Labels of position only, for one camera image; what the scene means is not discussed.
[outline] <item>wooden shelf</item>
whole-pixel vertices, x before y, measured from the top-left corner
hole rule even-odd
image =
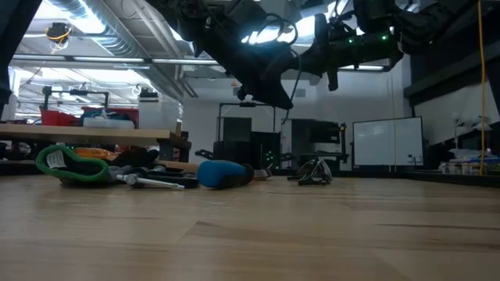
[[[171,141],[176,148],[191,149],[191,143],[168,130],[125,130],[69,126],[0,124],[0,139],[25,139],[70,144],[158,145]]]

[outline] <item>green strap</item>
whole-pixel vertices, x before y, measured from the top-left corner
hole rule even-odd
[[[75,172],[68,172],[68,171],[62,171],[59,169],[50,169],[45,161],[45,158],[50,155],[51,153],[61,151],[63,154],[69,156],[72,158],[75,162],[79,163],[88,163],[92,165],[99,166],[101,169],[101,172],[92,175],[92,176],[85,176],[77,173],[78,171]],[[96,159],[96,158],[83,158],[78,155],[76,155],[73,151],[71,151],[69,148],[62,146],[62,145],[52,145],[44,150],[42,150],[37,157],[36,160],[36,165],[37,167],[43,172],[46,173],[50,176],[54,176],[58,179],[66,179],[66,180],[79,180],[82,182],[98,182],[98,181],[103,181],[107,180],[109,178],[109,166],[106,162],[102,161],[101,159]]]

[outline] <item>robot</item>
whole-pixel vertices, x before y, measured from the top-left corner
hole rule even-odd
[[[278,26],[279,34],[294,26],[266,13],[252,0],[232,0],[227,5],[212,5],[206,0],[146,1],[184,40],[193,43],[196,57],[208,53],[242,83],[241,100],[251,95],[255,101],[285,110],[293,108],[293,103],[280,82],[283,72],[327,73],[329,89],[334,91],[339,67],[357,68],[378,59],[390,59],[390,67],[394,67],[404,53],[415,54],[437,44],[456,19],[477,4],[477,0],[440,0],[413,13],[397,7],[395,0],[354,0],[354,10],[336,18],[316,15],[316,39],[299,55],[291,49],[297,36],[291,42],[242,43],[250,33],[260,33],[269,25]],[[344,23],[352,16],[364,35],[356,35]]]

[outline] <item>whiteboard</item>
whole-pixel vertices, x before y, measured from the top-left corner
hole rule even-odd
[[[422,119],[353,123],[354,165],[423,165]]]

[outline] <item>wooden floor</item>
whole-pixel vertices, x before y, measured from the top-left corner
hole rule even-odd
[[[500,280],[500,190],[280,178],[78,190],[0,178],[0,280]]]

